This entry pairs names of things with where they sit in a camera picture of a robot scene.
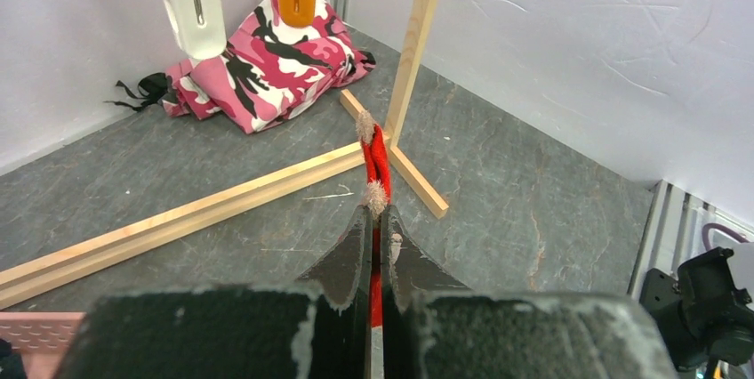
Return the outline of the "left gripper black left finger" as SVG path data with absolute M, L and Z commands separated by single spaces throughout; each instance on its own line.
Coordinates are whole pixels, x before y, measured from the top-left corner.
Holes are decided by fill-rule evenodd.
M 59 378 L 366 378 L 373 218 L 358 206 L 296 280 L 99 299 Z

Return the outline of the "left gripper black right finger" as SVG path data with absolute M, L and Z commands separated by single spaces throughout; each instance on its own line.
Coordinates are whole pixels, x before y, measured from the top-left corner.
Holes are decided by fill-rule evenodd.
M 649 314 L 616 294 L 469 289 L 381 215 L 388 378 L 674 378 Z

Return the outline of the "red snowman sock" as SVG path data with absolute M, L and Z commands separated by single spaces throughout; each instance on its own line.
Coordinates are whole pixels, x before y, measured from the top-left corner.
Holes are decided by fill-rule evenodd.
M 381 127 L 364 110 L 356 119 L 357 138 L 365 159 L 366 188 L 364 204 L 373 218 L 372 270 L 370 274 L 371 327 L 383 324 L 381 293 L 381 214 L 391 202 L 391 177 L 388 153 Z

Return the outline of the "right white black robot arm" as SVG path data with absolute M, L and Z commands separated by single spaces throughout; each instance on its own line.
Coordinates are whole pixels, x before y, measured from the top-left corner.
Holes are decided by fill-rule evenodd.
M 753 358 L 753 285 L 734 275 L 744 247 L 715 247 L 683 262 L 675 277 L 650 269 L 639 294 L 679 373 Z

